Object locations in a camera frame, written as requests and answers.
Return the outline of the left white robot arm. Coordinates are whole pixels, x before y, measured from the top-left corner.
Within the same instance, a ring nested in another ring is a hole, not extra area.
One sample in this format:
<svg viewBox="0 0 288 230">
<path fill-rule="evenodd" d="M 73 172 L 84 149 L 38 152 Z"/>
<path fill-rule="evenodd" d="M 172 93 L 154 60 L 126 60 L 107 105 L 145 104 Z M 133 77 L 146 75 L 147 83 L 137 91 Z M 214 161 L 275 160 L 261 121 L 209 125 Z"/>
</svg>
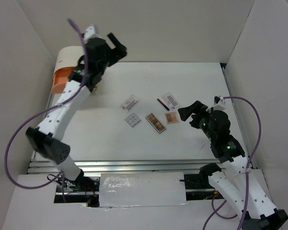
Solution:
<svg viewBox="0 0 288 230">
<path fill-rule="evenodd" d="M 25 133 L 33 149 L 64 173 L 68 187 L 74 191 L 85 189 L 93 180 L 75 164 L 70 156 L 70 146 L 62 142 L 65 130 L 80 105 L 101 81 L 106 68 L 127 55 L 126 46 L 114 34 L 107 36 L 115 47 L 110 48 L 103 38 L 88 39 L 86 54 L 80 56 L 77 66 L 72 69 L 54 109 L 36 128 L 29 127 Z"/>
</svg>

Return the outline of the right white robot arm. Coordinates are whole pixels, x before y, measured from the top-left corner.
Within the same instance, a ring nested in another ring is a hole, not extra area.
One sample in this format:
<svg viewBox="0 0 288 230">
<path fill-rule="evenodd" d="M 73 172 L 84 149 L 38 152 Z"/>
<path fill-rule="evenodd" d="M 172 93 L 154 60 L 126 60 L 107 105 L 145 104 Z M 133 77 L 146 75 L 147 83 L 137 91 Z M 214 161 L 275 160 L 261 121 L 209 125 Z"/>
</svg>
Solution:
<svg viewBox="0 0 288 230">
<path fill-rule="evenodd" d="M 200 169 L 203 187 L 216 189 L 234 209 L 240 222 L 239 230 L 278 230 L 288 215 L 269 199 L 250 168 L 250 159 L 241 144 L 230 133 L 230 120 L 224 112 L 225 100 L 215 97 L 209 108 L 200 101 L 178 109 L 180 119 L 200 129 L 210 141 L 210 149 L 225 168 L 210 163 Z"/>
</svg>

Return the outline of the white nine-pan palette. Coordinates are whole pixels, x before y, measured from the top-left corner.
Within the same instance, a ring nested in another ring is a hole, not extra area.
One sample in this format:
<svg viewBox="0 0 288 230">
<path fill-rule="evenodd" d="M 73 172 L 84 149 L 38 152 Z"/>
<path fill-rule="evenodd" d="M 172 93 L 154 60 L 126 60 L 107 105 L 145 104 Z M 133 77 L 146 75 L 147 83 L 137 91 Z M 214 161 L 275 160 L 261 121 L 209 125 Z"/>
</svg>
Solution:
<svg viewBox="0 0 288 230">
<path fill-rule="evenodd" d="M 134 127 L 136 126 L 139 122 L 141 122 L 141 119 L 138 115 L 136 115 L 135 113 L 130 114 L 129 116 L 127 116 L 125 119 L 125 122 L 130 126 L 130 127 Z"/>
</svg>

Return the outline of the long brown eyeshadow palette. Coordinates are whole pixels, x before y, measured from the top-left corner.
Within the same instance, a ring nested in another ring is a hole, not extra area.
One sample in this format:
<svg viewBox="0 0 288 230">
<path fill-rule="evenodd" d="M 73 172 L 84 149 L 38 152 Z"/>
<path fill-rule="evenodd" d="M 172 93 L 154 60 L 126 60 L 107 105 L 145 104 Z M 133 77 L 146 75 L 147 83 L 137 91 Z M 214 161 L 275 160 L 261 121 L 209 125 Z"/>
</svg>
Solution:
<svg viewBox="0 0 288 230">
<path fill-rule="evenodd" d="M 145 118 L 157 133 L 160 134 L 166 130 L 166 127 L 160 122 L 160 120 L 153 113 L 150 113 Z"/>
</svg>

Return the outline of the pink top drawer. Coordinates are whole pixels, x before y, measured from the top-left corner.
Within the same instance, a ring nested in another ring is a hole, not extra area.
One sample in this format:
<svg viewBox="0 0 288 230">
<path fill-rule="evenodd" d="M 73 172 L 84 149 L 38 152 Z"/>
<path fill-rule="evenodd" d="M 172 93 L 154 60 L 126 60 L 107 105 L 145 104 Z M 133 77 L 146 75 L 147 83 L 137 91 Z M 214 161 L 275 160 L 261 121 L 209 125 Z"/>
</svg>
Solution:
<svg viewBox="0 0 288 230">
<path fill-rule="evenodd" d="M 63 92 L 65 85 L 69 80 L 69 75 L 73 69 L 74 67 L 64 67 L 54 72 L 53 85 L 51 90 L 53 94 L 59 94 Z"/>
</svg>

